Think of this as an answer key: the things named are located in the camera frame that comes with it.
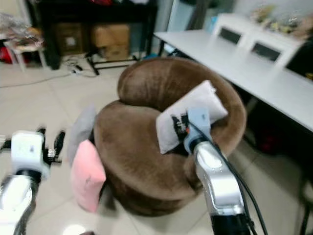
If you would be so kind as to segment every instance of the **pink pillow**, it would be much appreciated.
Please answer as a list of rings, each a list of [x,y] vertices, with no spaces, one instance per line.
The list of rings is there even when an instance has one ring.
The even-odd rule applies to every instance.
[[[79,144],[70,177],[78,204],[87,211],[95,212],[106,174],[99,154],[89,140]]]

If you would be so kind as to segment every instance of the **gray pillow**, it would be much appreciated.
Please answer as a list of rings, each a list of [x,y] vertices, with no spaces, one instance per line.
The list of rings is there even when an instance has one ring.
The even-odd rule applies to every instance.
[[[94,105],[89,105],[81,112],[78,119],[72,126],[67,147],[67,158],[71,167],[79,144],[87,140],[90,136],[96,115],[97,112]]]

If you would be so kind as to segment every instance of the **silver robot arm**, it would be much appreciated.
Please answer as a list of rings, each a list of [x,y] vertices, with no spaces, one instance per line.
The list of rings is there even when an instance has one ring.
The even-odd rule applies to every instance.
[[[188,109],[189,134],[185,149],[193,154],[203,185],[215,235],[249,235],[242,194],[236,177],[223,161],[210,136],[209,111]]]
[[[0,186],[0,234],[24,235],[26,223],[35,209],[41,180],[49,177],[52,163],[58,160],[65,132],[57,136],[54,149],[45,148],[45,129],[19,131],[6,140],[1,150],[11,150],[13,175]]]

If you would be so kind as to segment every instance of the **white table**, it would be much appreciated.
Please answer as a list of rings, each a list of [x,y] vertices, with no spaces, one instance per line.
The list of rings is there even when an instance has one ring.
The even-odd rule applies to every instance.
[[[312,81],[202,30],[155,36],[313,132]]]

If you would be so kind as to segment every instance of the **white stool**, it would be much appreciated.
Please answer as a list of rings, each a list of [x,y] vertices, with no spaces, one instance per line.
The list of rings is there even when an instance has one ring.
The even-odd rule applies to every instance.
[[[20,68],[21,68],[21,70],[23,72],[25,72],[25,70],[26,70],[26,65],[25,65],[25,62],[24,62],[24,59],[23,59],[23,55],[22,55],[24,52],[38,51],[40,62],[42,64],[43,68],[44,69],[47,68],[47,64],[45,62],[44,48],[43,47],[29,46],[29,47],[25,47],[22,50],[22,49],[19,49],[18,47],[16,47],[14,45],[14,43],[11,42],[11,41],[4,42],[4,45],[5,45],[5,47],[8,50],[8,53],[9,53],[9,55],[11,57],[11,60],[12,60],[12,63],[14,65],[17,65],[17,61],[18,61],[18,64],[20,65]]]

